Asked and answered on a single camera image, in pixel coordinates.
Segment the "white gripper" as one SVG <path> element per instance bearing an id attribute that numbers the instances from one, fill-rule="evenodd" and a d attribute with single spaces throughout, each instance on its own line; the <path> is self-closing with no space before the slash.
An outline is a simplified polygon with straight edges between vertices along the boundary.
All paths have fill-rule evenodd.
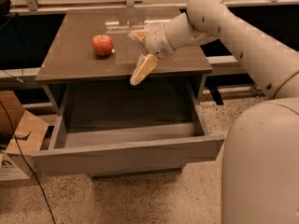
<path id="1" fill-rule="evenodd" d="M 175 50 L 168 41 L 163 23 L 149 23 L 145 26 L 145 30 L 133 30 L 128 35 L 134 41 L 145 42 L 145 47 L 150 53 L 148 55 L 141 54 L 137 61 L 130 78 L 130 83 L 135 86 L 155 69 L 158 59 L 166 59 Z"/>

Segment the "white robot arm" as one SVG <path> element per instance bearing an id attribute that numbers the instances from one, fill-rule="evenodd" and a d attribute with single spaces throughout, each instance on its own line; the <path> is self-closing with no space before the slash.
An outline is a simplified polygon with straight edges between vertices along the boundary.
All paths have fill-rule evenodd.
<path id="1" fill-rule="evenodd" d="M 232 13 L 222 0 L 189 0 L 174 19 L 134 30 L 144 44 L 131 76 L 139 84 L 177 50 L 220 40 L 266 101 L 226 135 L 221 224 L 299 224 L 299 52 Z"/>

